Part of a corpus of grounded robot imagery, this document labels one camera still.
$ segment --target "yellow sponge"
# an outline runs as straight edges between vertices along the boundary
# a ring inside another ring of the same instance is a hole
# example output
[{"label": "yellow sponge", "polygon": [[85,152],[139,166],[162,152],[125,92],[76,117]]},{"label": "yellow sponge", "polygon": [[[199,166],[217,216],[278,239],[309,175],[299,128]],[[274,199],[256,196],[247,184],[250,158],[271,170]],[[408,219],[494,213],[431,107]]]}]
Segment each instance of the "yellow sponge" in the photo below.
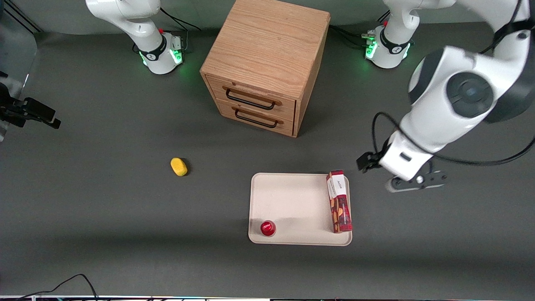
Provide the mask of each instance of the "yellow sponge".
[{"label": "yellow sponge", "polygon": [[177,176],[181,177],[188,173],[188,168],[182,159],[173,158],[171,159],[171,168]]}]

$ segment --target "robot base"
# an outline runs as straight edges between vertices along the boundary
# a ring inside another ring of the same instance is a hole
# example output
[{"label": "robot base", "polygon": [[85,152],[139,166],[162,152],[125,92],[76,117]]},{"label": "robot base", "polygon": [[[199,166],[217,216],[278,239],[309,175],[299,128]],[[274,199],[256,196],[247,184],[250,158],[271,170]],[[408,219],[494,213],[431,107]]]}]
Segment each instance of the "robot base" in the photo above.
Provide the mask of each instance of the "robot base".
[{"label": "robot base", "polygon": [[398,54],[391,54],[388,48],[381,42],[381,39],[379,39],[379,34],[384,28],[381,25],[369,30],[367,35],[363,35],[365,39],[371,41],[366,42],[368,47],[366,48],[364,58],[369,59],[380,68],[391,69],[398,66],[406,58],[410,44],[405,49],[401,49],[400,47],[401,51]]},{"label": "robot base", "polygon": [[166,74],[173,71],[178,65],[182,64],[182,40],[179,36],[173,36],[170,33],[163,33],[162,36],[167,40],[167,46],[158,60],[150,61],[143,59],[143,64],[154,74]]}]

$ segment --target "red cup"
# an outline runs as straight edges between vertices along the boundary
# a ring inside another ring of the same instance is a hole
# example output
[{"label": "red cup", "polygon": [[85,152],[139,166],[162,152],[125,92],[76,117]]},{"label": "red cup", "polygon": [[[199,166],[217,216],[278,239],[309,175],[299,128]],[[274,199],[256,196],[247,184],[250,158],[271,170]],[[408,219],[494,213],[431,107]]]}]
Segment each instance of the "red cup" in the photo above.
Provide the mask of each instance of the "red cup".
[{"label": "red cup", "polygon": [[264,236],[273,236],[276,230],[275,223],[272,221],[265,221],[260,226],[260,231]]}]

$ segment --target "tray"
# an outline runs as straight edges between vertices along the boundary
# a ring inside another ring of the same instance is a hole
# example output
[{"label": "tray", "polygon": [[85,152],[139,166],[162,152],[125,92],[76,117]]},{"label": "tray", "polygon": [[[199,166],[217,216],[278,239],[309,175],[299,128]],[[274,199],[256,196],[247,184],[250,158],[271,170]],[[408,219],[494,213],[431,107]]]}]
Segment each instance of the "tray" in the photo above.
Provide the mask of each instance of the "tray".
[{"label": "tray", "polygon": [[[349,181],[345,179],[351,212]],[[265,220],[273,221],[277,227],[271,237],[260,232]],[[253,243],[347,246],[352,238],[351,231],[333,233],[327,174],[253,176],[249,211],[249,239]]]}]

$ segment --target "green light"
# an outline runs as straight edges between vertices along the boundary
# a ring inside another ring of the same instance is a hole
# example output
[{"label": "green light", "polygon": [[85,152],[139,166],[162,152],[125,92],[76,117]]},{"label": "green light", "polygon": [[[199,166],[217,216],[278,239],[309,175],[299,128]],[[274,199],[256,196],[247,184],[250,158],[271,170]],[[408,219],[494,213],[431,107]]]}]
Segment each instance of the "green light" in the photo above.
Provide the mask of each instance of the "green light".
[{"label": "green light", "polygon": [[407,44],[407,49],[405,49],[405,54],[403,54],[403,58],[407,57],[407,53],[409,52],[409,48],[410,48],[410,43]]},{"label": "green light", "polygon": [[141,56],[141,59],[143,60],[143,65],[147,66],[147,62],[145,62],[145,58],[141,54],[141,51],[139,52],[139,55]]},{"label": "green light", "polygon": [[368,46],[368,49],[366,50],[366,57],[369,59],[373,58],[373,54],[375,53],[376,49],[377,49],[377,42],[374,41],[371,45]]},{"label": "green light", "polygon": [[178,65],[182,63],[182,52],[180,50],[169,49],[169,53],[173,57],[174,62]]}]

